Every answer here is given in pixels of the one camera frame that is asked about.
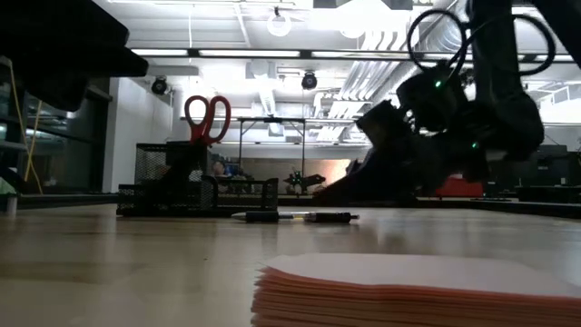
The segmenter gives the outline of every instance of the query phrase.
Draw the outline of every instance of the robotic arm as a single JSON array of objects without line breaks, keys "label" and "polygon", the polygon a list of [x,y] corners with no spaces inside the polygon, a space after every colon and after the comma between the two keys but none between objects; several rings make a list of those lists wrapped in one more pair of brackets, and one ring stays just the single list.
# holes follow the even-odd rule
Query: robotic arm
[{"label": "robotic arm", "polygon": [[[573,33],[581,27],[581,3],[532,2],[581,67],[581,45]],[[510,0],[471,0],[467,23],[440,9],[420,15],[409,29],[408,50],[422,72],[398,88],[400,108],[383,102],[357,121],[373,148],[357,171],[328,186],[316,199],[322,203],[398,199],[417,189],[433,192],[456,172],[469,181],[482,180],[492,155],[526,160],[543,142],[544,128],[520,78],[546,70],[555,59],[556,45],[541,22],[512,15],[511,10]],[[456,55],[435,67],[421,65],[421,54],[413,52],[410,41],[414,29],[429,15],[451,18],[462,39]],[[514,19],[527,20],[547,40],[547,59],[533,70],[518,70]],[[474,101],[466,98],[460,78],[469,46],[477,89]]]}]

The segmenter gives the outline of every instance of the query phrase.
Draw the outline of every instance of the ceiling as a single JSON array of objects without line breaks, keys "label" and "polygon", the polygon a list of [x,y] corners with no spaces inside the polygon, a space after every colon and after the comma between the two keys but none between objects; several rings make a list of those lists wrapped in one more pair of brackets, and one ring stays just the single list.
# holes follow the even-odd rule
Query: ceiling
[{"label": "ceiling", "polygon": [[[199,5],[192,5],[196,0],[189,1],[187,5],[155,5],[153,0],[142,0],[141,3],[138,3],[138,0],[94,1],[129,28],[130,48],[362,49],[372,43],[369,41],[366,45],[366,36],[371,39],[370,35],[351,37],[361,34],[362,29],[380,28],[386,31],[385,35],[395,33],[394,42],[389,45],[389,50],[399,50],[405,40],[406,26],[415,16],[431,7],[418,5],[426,1],[416,1],[412,11],[389,10],[380,0],[351,0],[338,9],[313,9],[313,0],[292,0],[294,5],[291,8],[286,5],[280,6],[280,14],[290,18],[290,31],[285,36],[275,36],[276,33],[270,32],[268,28],[269,19],[274,14],[272,0],[247,0],[252,1],[254,5],[231,3],[208,5],[212,1],[203,1],[203,5],[200,2]],[[265,1],[268,2],[267,5],[256,5]],[[534,8],[519,7],[515,10],[519,13],[538,15]],[[282,18],[276,18],[272,24],[279,32],[285,23],[282,22]],[[520,52],[544,52],[545,45],[541,36],[528,24],[517,23],[517,40]],[[371,48],[374,49],[379,49],[379,45]],[[557,51],[561,54],[566,53],[559,42]],[[151,67],[159,68],[155,70],[156,72],[163,72],[164,68],[169,67],[178,67],[178,71],[179,67],[197,67],[199,73],[194,77],[190,76],[187,70],[183,70],[183,74],[168,76],[168,81],[174,89],[187,94],[221,94],[231,101],[233,107],[248,109],[252,108],[253,104],[261,102],[264,104],[264,97],[269,96],[263,92],[263,87],[256,78],[253,76],[249,78],[247,68],[251,60],[162,57],[148,60]],[[336,94],[347,84],[358,65],[355,61],[269,61],[275,67],[274,75],[270,75],[269,78],[271,96],[278,108],[282,108],[284,104],[296,103],[313,106],[317,94],[327,92]],[[360,78],[362,82],[359,83],[359,89],[364,85],[375,85],[376,81],[371,81],[372,77],[378,79],[376,85],[378,89],[385,83],[384,81],[390,79],[389,72],[393,70],[386,70],[385,74],[377,74],[374,77],[374,69],[379,69],[380,64],[374,65],[365,64],[367,77]],[[300,81],[305,71],[315,72],[319,80],[317,89],[302,90]],[[581,74],[578,67],[573,64],[555,64],[546,72],[526,79],[526,82],[532,81],[536,84],[581,81]],[[329,111],[332,99],[325,106]],[[358,110],[347,112],[353,115],[366,108],[363,104],[357,104],[357,107]],[[341,118],[351,117],[344,114]]]}]

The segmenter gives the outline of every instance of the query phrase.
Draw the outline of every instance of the black cable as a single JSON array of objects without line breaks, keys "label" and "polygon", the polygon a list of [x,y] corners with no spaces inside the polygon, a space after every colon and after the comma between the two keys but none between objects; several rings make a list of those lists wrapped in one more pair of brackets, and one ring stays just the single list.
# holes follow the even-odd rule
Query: black cable
[{"label": "black cable", "polygon": [[540,22],[538,19],[536,19],[534,17],[531,17],[529,15],[522,15],[522,14],[500,15],[498,17],[495,17],[495,18],[492,18],[492,19],[486,21],[484,24],[477,27],[476,29],[473,29],[471,36],[467,37],[467,33],[468,33],[467,25],[462,23],[462,21],[460,21],[460,19],[457,15],[455,15],[454,13],[452,13],[448,10],[444,10],[444,9],[430,9],[430,10],[425,11],[421,15],[419,15],[418,18],[416,18],[414,20],[414,22],[409,27],[408,37],[406,40],[407,46],[408,46],[408,54],[409,54],[411,61],[417,67],[419,67],[422,71],[427,71],[430,67],[426,67],[419,62],[419,59],[416,57],[416,54],[413,50],[413,46],[411,45],[411,38],[412,38],[412,35],[413,35],[414,31],[416,30],[416,28],[418,28],[419,24],[426,17],[431,16],[431,15],[445,15],[445,16],[449,17],[454,22],[454,24],[458,27],[458,30],[460,31],[460,44],[461,44],[461,46],[458,49],[458,51],[454,54],[454,56],[452,56],[452,58],[446,62],[446,67],[451,67],[456,61],[458,61],[456,67],[454,68],[454,70],[452,71],[450,76],[458,75],[460,73],[462,66],[466,62],[466,56],[468,54],[468,47],[474,42],[476,35],[478,33],[481,33],[481,31],[484,28],[486,28],[487,26],[489,26],[493,23],[496,23],[497,21],[499,21],[501,19],[508,19],[508,18],[510,18],[512,20],[523,19],[523,20],[528,21],[534,27],[536,27],[541,32],[541,34],[543,35],[543,37],[545,38],[545,40],[547,42],[547,59],[539,67],[537,67],[535,69],[531,69],[531,70],[514,72],[514,71],[506,69],[504,67],[499,67],[499,66],[495,65],[495,67],[497,69],[505,71],[505,72],[518,74],[519,76],[527,76],[527,75],[532,75],[532,74],[538,74],[540,72],[545,71],[551,64],[553,64],[553,61],[555,60],[555,56],[556,56],[555,40],[553,39],[553,36],[551,35],[548,28],[542,22]]}]

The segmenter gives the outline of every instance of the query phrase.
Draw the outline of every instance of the red object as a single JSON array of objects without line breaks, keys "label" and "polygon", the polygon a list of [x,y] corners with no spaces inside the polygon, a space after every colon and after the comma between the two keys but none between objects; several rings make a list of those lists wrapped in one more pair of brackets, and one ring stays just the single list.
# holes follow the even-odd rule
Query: red object
[{"label": "red object", "polygon": [[434,196],[482,197],[483,193],[482,183],[468,183],[463,178],[450,176],[444,183],[444,186],[436,190]]},{"label": "red object", "polygon": [[[202,101],[206,106],[206,113],[204,114],[202,121],[199,124],[193,121],[192,115],[190,114],[190,104],[196,100]],[[219,102],[223,103],[226,107],[226,120],[224,122],[224,126],[222,127],[222,131],[218,134],[218,136],[210,137],[210,130],[212,129],[214,116],[216,115],[216,104]],[[226,135],[228,127],[230,127],[232,109],[228,99],[223,96],[214,96],[209,103],[208,99],[201,95],[190,96],[183,106],[183,111],[185,112],[185,120],[190,125],[190,131],[192,132],[190,136],[191,144],[202,142],[204,145],[210,145],[219,142],[224,137],[224,135]]]}]

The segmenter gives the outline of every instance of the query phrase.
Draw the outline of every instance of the table surface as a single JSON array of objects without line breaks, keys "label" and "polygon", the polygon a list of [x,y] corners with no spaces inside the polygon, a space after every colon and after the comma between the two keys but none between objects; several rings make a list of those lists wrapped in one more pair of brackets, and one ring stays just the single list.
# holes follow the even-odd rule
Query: table surface
[{"label": "table surface", "polygon": [[497,258],[581,285],[581,223],[576,221],[470,210],[351,212],[361,217],[351,225],[124,220],[115,217],[114,205],[0,217],[0,322],[248,326],[257,270],[280,254]]}]

